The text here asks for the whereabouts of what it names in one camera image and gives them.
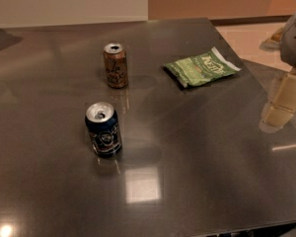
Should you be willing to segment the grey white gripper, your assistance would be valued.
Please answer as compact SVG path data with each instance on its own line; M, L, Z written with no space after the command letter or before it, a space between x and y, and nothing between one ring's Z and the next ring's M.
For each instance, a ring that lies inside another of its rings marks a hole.
M288 19L281 37L281 60L296 67L296 12ZM263 122L273 127L285 126L296 113L296 68L273 79L268 102L263 108Z

